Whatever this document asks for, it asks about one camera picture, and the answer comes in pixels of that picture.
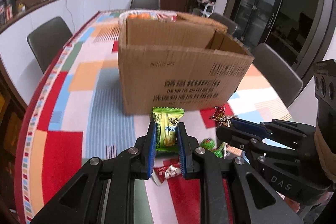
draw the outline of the yellow-green candy package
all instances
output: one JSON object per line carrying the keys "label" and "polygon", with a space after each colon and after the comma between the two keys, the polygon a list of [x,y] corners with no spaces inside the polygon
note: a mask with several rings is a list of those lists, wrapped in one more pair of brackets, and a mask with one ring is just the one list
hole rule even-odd
{"label": "yellow-green candy package", "polygon": [[153,117],[157,126],[156,150],[178,152],[176,143],[177,123],[184,109],[153,107]]}

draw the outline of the box on counter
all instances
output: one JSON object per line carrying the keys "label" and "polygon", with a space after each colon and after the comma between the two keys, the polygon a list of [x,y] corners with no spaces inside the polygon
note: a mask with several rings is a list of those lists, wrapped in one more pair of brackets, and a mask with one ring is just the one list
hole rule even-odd
{"label": "box on counter", "polygon": [[152,107],[197,110],[223,105],[253,56],[211,19],[179,13],[176,22],[126,19],[118,63],[126,114]]}

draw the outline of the gray chair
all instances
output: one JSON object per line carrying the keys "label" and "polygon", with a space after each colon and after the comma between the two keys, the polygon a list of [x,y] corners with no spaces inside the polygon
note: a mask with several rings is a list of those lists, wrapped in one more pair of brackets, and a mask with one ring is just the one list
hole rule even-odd
{"label": "gray chair", "polygon": [[238,28],[238,24],[234,22],[233,20],[227,18],[226,16],[220,15],[218,13],[212,13],[209,18],[212,18],[213,20],[216,20],[225,26],[227,26],[227,33],[231,36],[235,34],[235,31]]}
{"label": "gray chair", "polygon": [[303,82],[293,69],[265,43],[252,51],[253,64],[265,76],[286,107],[299,95]]}
{"label": "gray chair", "polygon": [[28,44],[43,73],[71,36],[71,31],[61,17],[49,20],[28,35]]}
{"label": "gray chair", "polygon": [[160,0],[132,0],[131,9],[160,10]]}

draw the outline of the metal screw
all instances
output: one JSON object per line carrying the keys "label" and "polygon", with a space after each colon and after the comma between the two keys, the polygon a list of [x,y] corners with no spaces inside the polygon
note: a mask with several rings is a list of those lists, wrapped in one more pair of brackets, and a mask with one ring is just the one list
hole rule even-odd
{"label": "metal screw", "polygon": [[266,158],[264,156],[259,156],[258,160],[261,161],[261,162],[264,162],[266,160]]}
{"label": "metal screw", "polygon": [[239,164],[239,165],[242,165],[244,164],[245,160],[241,157],[237,157],[235,158],[235,163]]}
{"label": "metal screw", "polygon": [[130,154],[136,154],[137,152],[139,152],[139,149],[137,149],[136,147],[131,147],[128,149],[128,153]]}
{"label": "metal screw", "polygon": [[97,165],[99,163],[99,158],[92,158],[90,159],[90,164],[91,165]]}
{"label": "metal screw", "polygon": [[196,152],[197,154],[204,154],[204,153],[205,153],[205,149],[204,149],[203,147],[197,147],[197,148],[195,149],[195,152]]}

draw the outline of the candy logo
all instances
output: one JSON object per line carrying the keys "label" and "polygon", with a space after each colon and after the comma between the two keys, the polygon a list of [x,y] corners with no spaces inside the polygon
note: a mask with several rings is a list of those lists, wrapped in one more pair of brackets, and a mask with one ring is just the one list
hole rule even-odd
{"label": "candy logo", "polygon": [[171,125],[173,125],[173,126],[175,126],[175,125],[177,125],[177,122],[178,122],[179,120],[177,119],[177,118],[170,118],[169,119],[169,123],[171,124]]}

